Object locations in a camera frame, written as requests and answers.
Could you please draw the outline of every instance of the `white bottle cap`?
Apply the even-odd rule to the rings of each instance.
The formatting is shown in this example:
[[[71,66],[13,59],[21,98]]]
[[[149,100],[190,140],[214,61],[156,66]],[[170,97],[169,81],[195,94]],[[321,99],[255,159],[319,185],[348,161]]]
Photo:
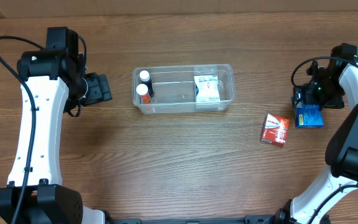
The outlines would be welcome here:
[[[139,77],[140,77],[140,80],[142,80],[143,82],[147,82],[150,80],[150,74],[146,70],[141,71],[139,73]]]
[[[139,94],[140,96],[146,95],[147,92],[149,92],[149,88],[147,88],[147,85],[139,84],[136,87],[136,93]]]

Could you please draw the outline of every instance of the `tabletop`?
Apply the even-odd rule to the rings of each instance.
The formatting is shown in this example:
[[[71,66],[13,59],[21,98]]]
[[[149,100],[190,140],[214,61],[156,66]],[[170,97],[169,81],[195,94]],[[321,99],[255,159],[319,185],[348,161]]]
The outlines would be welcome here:
[[[88,70],[107,75],[113,97],[79,118],[63,115],[63,185],[114,218],[274,214],[324,169],[326,145],[349,113],[323,110],[323,128],[295,129],[290,75],[343,42],[358,46],[358,12],[0,19],[0,35],[45,45],[53,26],[85,39]],[[0,42],[14,67],[28,50],[35,48]],[[137,67],[215,63],[234,71],[236,100],[224,112],[144,115],[132,103]],[[297,83],[310,78],[305,69]],[[0,188],[16,155],[21,108],[19,82],[0,63]],[[283,147],[259,140],[267,113],[290,119]],[[329,214],[334,223],[358,223],[358,190]]]

